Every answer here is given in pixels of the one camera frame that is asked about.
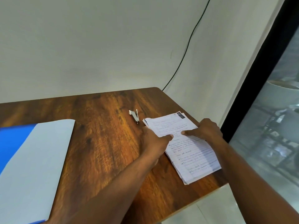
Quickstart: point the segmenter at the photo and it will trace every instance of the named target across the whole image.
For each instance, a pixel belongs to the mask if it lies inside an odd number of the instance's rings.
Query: notebook
[[[74,123],[0,128],[0,223],[49,219]]]
[[[184,113],[146,118],[143,122],[159,137],[168,134],[174,136],[165,153],[184,184],[195,182],[221,169],[216,154],[206,141],[181,134],[183,130],[197,128]]]

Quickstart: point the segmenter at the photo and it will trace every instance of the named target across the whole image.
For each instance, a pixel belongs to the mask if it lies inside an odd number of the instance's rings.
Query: blue and white folder
[[[0,223],[49,219],[75,120],[0,128]]]

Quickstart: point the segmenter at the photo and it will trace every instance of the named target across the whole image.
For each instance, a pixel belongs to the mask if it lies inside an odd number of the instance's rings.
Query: person's left hand
[[[165,152],[168,143],[172,139],[172,134],[158,137],[151,129],[143,127],[141,136],[142,155],[152,159],[156,165],[159,157]]]

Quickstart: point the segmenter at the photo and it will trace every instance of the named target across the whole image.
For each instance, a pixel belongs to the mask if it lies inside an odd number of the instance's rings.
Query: white floor tile
[[[208,224],[245,224],[229,184],[196,204]]]
[[[162,224],[208,224],[200,209],[193,204],[179,213],[169,217]]]

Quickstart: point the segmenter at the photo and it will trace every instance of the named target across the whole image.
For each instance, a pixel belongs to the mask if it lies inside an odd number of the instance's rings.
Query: hand
[[[148,127],[142,128],[142,155],[152,159],[155,165],[159,157],[165,152],[168,143],[173,139],[173,135],[158,137]]]
[[[222,138],[220,128],[210,119],[201,120],[197,126],[198,128],[189,131],[182,131],[181,134],[198,137],[205,140],[210,145],[213,144],[215,140]]]

